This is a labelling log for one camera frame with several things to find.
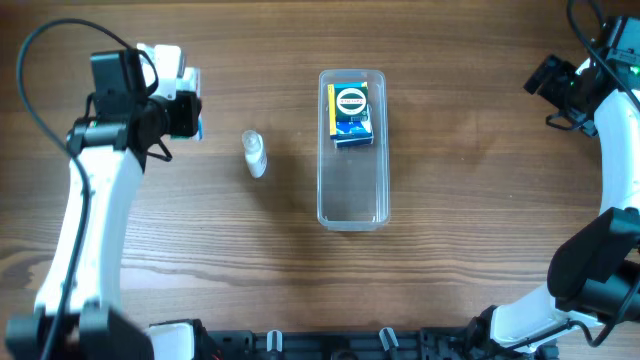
yellow stripe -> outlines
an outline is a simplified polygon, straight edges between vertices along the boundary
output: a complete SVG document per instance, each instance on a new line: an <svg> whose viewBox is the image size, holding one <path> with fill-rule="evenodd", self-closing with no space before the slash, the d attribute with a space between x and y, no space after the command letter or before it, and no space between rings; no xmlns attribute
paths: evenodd
<svg viewBox="0 0 640 360"><path fill-rule="evenodd" d="M336 91L329 84L329 136L336 135Z"/></svg>

white circle logo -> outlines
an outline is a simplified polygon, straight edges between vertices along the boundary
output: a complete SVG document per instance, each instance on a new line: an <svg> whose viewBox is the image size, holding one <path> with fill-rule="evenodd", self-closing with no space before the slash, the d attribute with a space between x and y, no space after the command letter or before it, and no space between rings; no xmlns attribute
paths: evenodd
<svg viewBox="0 0 640 360"><path fill-rule="evenodd" d="M346 95L355 95L356 97L348 97L344 98ZM364 93L359 89L349 88L344 89L338 94L338 98L336 99L336 103L338 104L338 109L342 111L345 115L357 115L364 107L367 106L367 100L364 97Z"/></svg>

transparent box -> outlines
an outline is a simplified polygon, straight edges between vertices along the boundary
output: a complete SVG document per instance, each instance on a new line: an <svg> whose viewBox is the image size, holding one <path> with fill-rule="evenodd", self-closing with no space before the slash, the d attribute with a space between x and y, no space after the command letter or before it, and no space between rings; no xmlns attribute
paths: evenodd
<svg viewBox="0 0 640 360"><path fill-rule="evenodd" d="M327 85L367 82L373 144L337 149L329 137ZM389 142L384 75L325 70L318 88L318 221L333 231L373 231L389 222Z"/></svg>

wood grain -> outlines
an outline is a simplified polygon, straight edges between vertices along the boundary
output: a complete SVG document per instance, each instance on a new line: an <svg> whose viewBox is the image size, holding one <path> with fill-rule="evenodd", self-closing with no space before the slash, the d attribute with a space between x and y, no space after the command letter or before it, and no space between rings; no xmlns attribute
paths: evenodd
<svg viewBox="0 0 640 360"><path fill-rule="evenodd" d="M640 12L634 1L605 9ZM0 14L3 324L31 311L66 204L67 161L14 85L22 40L58 17L97 21L132 43L178 44L203 71L205 141L172 142L172 163L150 161L131 210L121 283L141 326L464 325L543 282L556 248L597 216L598 141L545 127L553 109L522 90L547 54L585 57L562 2L92 2ZM34 45L28 91L58 134L92 90L89 54L114 48L72 26ZM316 220L317 79L329 68L387 78L392 218L378 232L330 233ZM249 128L268 146L259 181L242 158ZM623 325L597 350L571 335L562 358L633 358L639 335Z"/></svg>

small bottle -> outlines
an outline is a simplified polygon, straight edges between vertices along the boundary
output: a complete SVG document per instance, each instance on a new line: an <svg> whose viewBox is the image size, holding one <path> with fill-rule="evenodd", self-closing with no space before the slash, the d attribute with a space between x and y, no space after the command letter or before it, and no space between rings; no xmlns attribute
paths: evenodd
<svg viewBox="0 0 640 360"><path fill-rule="evenodd" d="M257 179L267 169L267 152L264 149L262 136L253 130L247 130L242 134L242 144L249 172Z"/></svg>

